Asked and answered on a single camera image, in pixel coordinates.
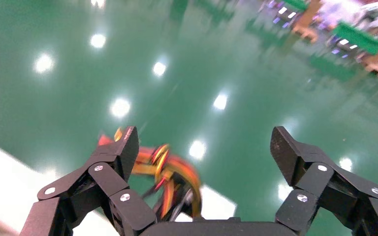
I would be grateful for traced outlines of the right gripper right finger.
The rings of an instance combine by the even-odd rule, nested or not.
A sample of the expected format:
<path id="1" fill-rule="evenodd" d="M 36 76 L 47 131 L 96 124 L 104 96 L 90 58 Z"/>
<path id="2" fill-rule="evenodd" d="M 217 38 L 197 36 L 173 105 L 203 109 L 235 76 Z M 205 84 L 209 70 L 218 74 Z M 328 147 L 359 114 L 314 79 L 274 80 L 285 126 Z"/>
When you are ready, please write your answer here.
<path id="1" fill-rule="evenodd" d="M 319 209 L 331 212 L 354 236 L 378 236 L 378 184 L 347 171 L 319 147 L 272 130 L 270 153 L 292 188 L 275 215 L 296 235 L 309 230 Z"/>

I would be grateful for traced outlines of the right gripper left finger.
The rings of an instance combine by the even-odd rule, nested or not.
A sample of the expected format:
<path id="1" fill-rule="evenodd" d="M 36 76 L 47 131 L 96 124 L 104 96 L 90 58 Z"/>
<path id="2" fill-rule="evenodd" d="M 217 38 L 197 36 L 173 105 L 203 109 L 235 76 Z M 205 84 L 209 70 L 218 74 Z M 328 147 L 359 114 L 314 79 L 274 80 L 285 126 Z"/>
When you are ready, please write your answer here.
<path id="1" fill-rule="evenodd" d="M 134 126 L 127 127 L 118 141 L 98 146 L 82 167 L 38 192 L 21 235 L 70 236 L 98 207 L 120 235 L 142 234 L 157 217 L 128 185 L 138 151 Z"/>

